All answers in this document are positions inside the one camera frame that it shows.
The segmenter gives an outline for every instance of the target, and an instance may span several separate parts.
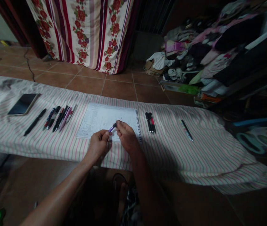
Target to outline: smartphone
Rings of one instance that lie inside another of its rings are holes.
[[[12,109],[8,116],[21,116],[27,114],[40,94],[23,94]]]

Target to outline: person's right hand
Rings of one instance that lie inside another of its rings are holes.
[[[125,122],[120,120],[117,122],[117,135],[121,140],[121,144],[124,147],[125,151],[130,155],[135,150],[140,149],[139,142],[136,138],[136,134],[133,129]]]

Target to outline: phone screen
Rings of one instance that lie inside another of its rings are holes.
[[[8,115],[21,115],[26,113],[36,95],[37,94],[23,94],[18,102],[8,112]]]

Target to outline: striped fabric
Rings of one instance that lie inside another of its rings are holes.
[[[7,112],[24,93],[42,95],[28,115],[8,117]],[[76,133],[90,102],[137,109],[142,149],[152,170],[160,178],[215,186],[224,194],[267,187],[267,166],[257,162],[224,129],[222,120],[208,110],[119,100],[1,76],[0,152],[33,158],[81,161],[89,140],[76,138]],[[42,130],[53,107],[75,104],[78,107],[61,133]],[[24,131],[44,108],[47,109],[45,116],[28,136],[23,137]],[[154,135],[148,132],[145,112],[153,114],[156,124]],[[180,119],[185,121],[194,143],[186,136]],[[132,170],[130,158],[120,143],[112,143],[108,147],[100,165]]]
[[[122,58],[126,57],[129,45],[124,40],[133,2],[27,0],[48,53],[54,59],[106,74],[116,74],[124,67]]]

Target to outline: purple pen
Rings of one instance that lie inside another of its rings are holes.
[[[113,124],[113,126],[109,129],[109,133],[117,126],[117,123]]]

